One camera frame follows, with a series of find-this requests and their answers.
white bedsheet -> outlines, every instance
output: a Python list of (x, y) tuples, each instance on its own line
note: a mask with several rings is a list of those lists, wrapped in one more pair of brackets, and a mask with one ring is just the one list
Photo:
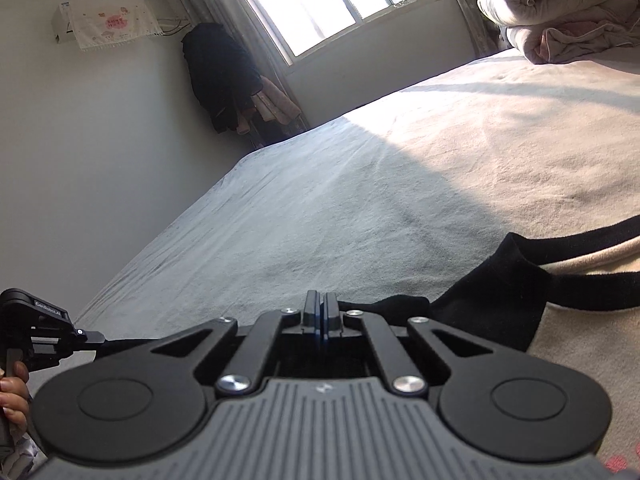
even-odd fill
[(222, 314), (435, 299), (507, 231), (640, 212), (640, 48), (533, 66), (516, 50), (252, 153), (91, 302), (80, 326), (157, 337)]

hand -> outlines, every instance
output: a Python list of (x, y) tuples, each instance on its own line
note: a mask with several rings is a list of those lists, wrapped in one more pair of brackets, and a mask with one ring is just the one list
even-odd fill
[(27, 414), (29, 413), (29, 371), (23, 362), (14, 363), (15, 377), (4, 377), (0, 368), (0, 406), (11, 423), (11, 435), (17, 442), (27, 431)]

folded blanket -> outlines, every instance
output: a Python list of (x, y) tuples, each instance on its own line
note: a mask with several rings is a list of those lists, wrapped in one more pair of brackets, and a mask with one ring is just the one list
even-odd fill
[(533, 63), (640, 44), (640, 0), (478, 0)]

hanging clothes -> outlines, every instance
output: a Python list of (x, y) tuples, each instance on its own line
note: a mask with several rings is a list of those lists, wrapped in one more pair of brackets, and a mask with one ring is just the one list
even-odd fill
[(218, 133), (238, 128), (240, 110), (254, 108), (251, 97), (262, 79), (249, 53), (219, 23), (200, 23), (182, 38), (193, 93)]

circular pad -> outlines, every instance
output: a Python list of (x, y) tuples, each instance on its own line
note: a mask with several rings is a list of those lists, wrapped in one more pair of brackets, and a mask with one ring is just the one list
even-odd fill
[(206, 409), (193, 369), (182, 359), (143, 352), (110, 356), (50, 380), (33, 401), (47, 454), (117, 465), (176, 446)]
[(566, 395), (554, 384), (538, 379), (513, 379), (496, 386), (492, 393), (498, 409), (520, 420), (545, 420), (566, 405)]
[(591, 378), (503, 349), (460, 359), (438, 399), (466, 443), (512, 462), (562, 462), (597, 450), (611, 403)]
[(126, 420), (146, 410), (154, 394), (144, 384), (130, 379), (101, 381), (78, 397), (80, 409), (98, 420)]

